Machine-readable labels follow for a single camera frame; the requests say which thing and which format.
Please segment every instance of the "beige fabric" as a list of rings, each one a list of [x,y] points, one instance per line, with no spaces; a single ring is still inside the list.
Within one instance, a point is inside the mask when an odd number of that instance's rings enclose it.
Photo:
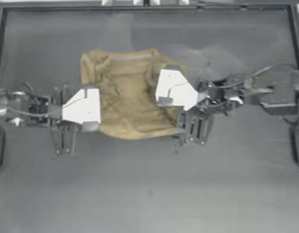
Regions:
[[[121,139],[179,134],[179,107],[156,106],[159,71],[166,65],[184,67],[155,49],[116,54],[100,50],[81,56],[81,83],[101,91],[100,131]]]

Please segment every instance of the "tan cloth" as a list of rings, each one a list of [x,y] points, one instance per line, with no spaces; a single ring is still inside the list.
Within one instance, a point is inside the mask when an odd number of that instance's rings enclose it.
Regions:
[[[121,139],[179,134],[179,107],[156,106],[156,83],[166,65],[184,67],[155,49],[116,54],[100,50],[81,56],[81,83],[101,92],[100,131]]]

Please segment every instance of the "gray table surface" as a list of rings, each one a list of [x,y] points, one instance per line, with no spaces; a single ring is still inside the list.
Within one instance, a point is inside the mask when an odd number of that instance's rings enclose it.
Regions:
[[[10,14],[1,85],[29,81],[40,93],[79,85],[79,57],[95,47],[155,46],[191,69],[211,61],[211,78],[294,61],[282,14],[198,16],[203,24],[195,17]],[[256,107],[216,117],[204,147],[93,134],[79,137],[73,157],[57,158],[47,130],[6,131],[0,233],[299,232],[287,127]]]

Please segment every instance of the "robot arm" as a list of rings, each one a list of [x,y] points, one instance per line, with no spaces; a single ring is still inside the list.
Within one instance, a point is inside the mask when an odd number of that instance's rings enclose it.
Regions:
[[[299,164],[299,70],[275,69],[278,66],[287,65],[270,66],[250,75],[235,74],[222,81],[200,81],[198,89],[180,71],[167,67],[160,72],[156,101],[162,107],[183,106],[182,143],[204,145],[215,115],[228,115],[243,105],[256,105],[271,116],[297,116],[294,122],[283,119],[290,124],[294,159]]]
[[[96,131],[100,123],[99,88],[85,86],[72,95],[64,86],[51,96],[0,89],[0,125],[48,127],[57,155],[72,154],[76,131]]]

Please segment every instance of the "metal frame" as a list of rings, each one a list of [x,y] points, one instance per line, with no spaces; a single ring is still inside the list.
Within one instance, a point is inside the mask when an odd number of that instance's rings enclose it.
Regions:
[[[211,4],[196,2],[192,5],[155,5],[149,6],[151,1],[143,0],[141,6],[101,6],[101,2],[41,2],[41,3],[0,3],[0,65],[1,53],[4,49],[4,33],[6,26],[6,13],[9,11],[160,11],[160,10],[200,10],[200,11],[286,11],[289,15],[293,49],[295,54],[295,63],[299,68],[299,19],[297,4]]]

